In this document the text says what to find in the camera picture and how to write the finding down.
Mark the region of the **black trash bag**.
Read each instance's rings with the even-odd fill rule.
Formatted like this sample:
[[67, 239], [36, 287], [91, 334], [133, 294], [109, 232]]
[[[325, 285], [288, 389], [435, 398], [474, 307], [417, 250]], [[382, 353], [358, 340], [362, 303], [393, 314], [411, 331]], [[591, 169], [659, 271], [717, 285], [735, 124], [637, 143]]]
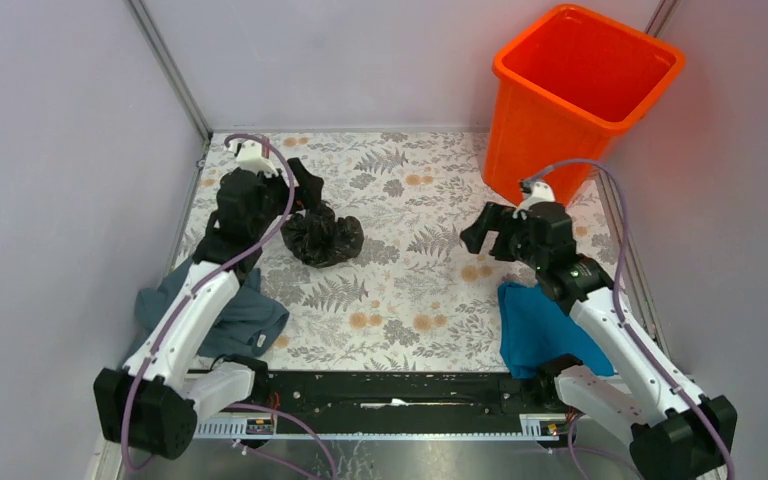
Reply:
[[303, 264], [326, 268], [360, 255], [365, 236], [354, 216], [337, 217], [325, 202], [293, 214], [281, 227], [285, 247]]

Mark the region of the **orange plastic trash bin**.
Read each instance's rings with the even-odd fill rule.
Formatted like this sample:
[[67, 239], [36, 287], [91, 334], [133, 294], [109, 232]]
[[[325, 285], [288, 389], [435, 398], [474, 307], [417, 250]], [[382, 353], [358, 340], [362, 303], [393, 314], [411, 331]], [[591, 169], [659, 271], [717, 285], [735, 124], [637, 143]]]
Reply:
[[548, 11], [497, 52], [484, 182], [512, 203], [519, 182], [571, 158], [600, 159], [685, 65], [677, 48], [573, 4]]

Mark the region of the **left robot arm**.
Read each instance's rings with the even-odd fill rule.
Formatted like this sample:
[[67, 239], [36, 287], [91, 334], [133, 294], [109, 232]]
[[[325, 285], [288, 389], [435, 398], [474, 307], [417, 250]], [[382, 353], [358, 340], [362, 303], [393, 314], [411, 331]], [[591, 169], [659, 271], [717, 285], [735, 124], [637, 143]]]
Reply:
[[205, 234], [171, 303], [136, 351], [117, 369], [104, 368], [93, 392], [105, 440], [166, 459], [180, 457], [198, 423], [238, 403], [256, 411], [269, 401], [265, 369], [232, 362], [187, 381], [192, 359], [240, 291], [281, 223], [322, 200], [322, 178], [299, 158], [284, 164], [291, 180], [255, 167], [224, 175]]

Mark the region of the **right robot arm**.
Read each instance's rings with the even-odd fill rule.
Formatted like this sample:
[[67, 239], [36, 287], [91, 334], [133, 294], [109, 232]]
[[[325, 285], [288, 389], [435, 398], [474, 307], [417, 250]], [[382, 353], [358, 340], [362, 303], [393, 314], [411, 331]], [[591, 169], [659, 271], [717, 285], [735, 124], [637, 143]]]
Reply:
[[719, 468], [736, 478], [735, 407], [705, 394], [643, 331], [612, 277], [578, 252], [563, 205], [488, 202], [460, 238], [477, 254], [489, 232], [497, 235], [491, 256], [532, 268], [543, 293], [587, 333], [626, 386], [619, 390], [565, 356], [535, 382], [539, 407], [557, 412], [567, 405], [598, 422], [628, 447], [645, 479], [695, 479]]

